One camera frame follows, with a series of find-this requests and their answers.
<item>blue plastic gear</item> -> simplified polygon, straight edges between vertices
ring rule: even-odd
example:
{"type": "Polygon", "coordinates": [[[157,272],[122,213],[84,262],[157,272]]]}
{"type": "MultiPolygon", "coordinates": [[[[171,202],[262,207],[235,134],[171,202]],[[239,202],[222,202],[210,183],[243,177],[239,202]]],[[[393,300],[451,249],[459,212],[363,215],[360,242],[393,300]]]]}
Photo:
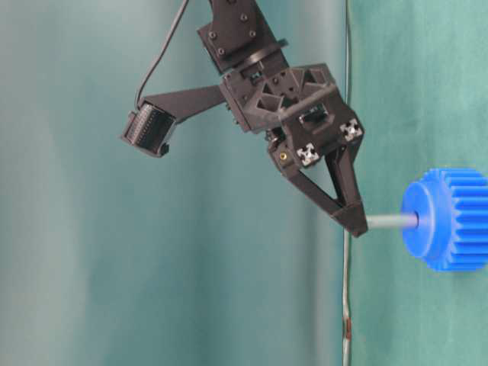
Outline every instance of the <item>blue plastic gear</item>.
{"type": "Polygon", "coordinates": [[[473,169],[432,169],[403,195],[409,252],[435,271],[474,271],[488,262],[488,179],[473,169]]]}

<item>metal rod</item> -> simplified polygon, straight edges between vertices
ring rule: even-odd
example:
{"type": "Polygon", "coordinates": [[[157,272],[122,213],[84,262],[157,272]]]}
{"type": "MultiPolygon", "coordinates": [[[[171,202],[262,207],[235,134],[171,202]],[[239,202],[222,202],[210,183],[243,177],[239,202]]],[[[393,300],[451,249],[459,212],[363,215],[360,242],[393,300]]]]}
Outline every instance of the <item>metal rod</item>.
{"type": "Polygon", "coordinates": [[[419,225],[416,213],[398,215],[370,215],[366,217],[370,229],[408,228],[419,225]]]}

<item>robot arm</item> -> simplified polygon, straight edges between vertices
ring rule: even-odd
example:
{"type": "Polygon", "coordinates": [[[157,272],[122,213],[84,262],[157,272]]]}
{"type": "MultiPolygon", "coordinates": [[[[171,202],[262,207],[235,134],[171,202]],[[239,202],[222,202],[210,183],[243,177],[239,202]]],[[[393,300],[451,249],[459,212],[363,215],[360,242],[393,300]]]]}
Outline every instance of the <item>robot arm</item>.
{"type": "Polygon", "coordinates": [[[327,65],[289,67],[255,0],[210,0],[198,34],[223,82],[138,101],[122,139],[151,156],[169,150],[176,125],[226,102],[244,132],[265,133],[281,174],[352,235],[368,231],[353,163],[364,136],[327,65]],[[302,171],[324,160],[337,198],[302,171]]]}

